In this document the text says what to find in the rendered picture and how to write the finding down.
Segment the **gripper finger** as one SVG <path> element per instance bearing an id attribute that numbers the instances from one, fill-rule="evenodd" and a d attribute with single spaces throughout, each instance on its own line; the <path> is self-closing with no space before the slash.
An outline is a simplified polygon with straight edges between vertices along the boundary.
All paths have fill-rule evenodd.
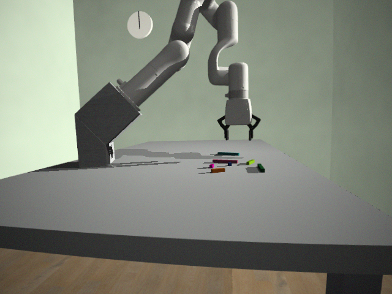
<path id="1" fill-rule="evenodd" d="M 253 114 L 251 114 L 251 115 L 252 115 L 252 118 L 256 120 L 256 123 L 253 126 L 251 126 L 252 124 L 248 124 L 247 125 L 250 128 L 250 130 L 249 130 L 249 141 L 251 141 L 252 138 L 253 138 L 253 130 L 258 126 L 259 122 L 261 121 L 260 118 L 254 116 Z"/>
<path id="2" fill-rule="evenodd" d="M 229 130 L 228 128 L 230 127 L 230 125 L 223 125 L 222 121 L 225 119 L 225 115 L 223 117 L 221 117 L 220 119 L 218 119 L 218 123 L 221 126 L 221 128 L 223 128 L 224 130 L 224 138 L 226 138 L 226 140 L 229 140 Z"/>

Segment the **orange rod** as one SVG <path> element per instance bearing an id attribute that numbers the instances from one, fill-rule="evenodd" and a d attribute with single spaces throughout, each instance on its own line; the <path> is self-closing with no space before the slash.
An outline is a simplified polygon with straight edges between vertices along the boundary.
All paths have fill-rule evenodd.
<path id="1" fill-rule="evenodd" d="M 214 168 L 211 169 L 212 173 L 219 173 L 219 172 L 225 172 L 225 168 Z"/>

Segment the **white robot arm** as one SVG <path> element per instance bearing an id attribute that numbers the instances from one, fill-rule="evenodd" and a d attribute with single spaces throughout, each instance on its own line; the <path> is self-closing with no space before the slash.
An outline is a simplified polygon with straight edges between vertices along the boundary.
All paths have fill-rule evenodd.
<path id="1" fill-rule="evenodd" d="M 138 110 L 148 97 L 158 90 L 175 72 L 184 68 L 189 60 L 190 44 L 201 13 L 217 30 L 217 44 L 208 58 L 208 78 L 212 85 L 228 86 L 225 97 L 248 98 L 248 66 L 243 62 L 218 67 L 222 49 L 238 42 L 238 11 L 232 1 L 219 6 L 215 0 L 181 0 L 173 23 L 168 44 L 141 71 L 128 82 L 117 79 L 116 89 Z M 174 41 L 173 41 L 174 40 Z"/>

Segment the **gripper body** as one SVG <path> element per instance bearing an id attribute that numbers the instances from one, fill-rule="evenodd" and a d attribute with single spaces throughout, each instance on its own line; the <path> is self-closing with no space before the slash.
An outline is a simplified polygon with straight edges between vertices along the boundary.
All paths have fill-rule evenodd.
<path id="1" fill-rule="evenodd" d="M 251 124 L 251 113 L 250 99 L 245 97 L 228 99 L 225 106 L 225 124 L 230 126 Z"/>

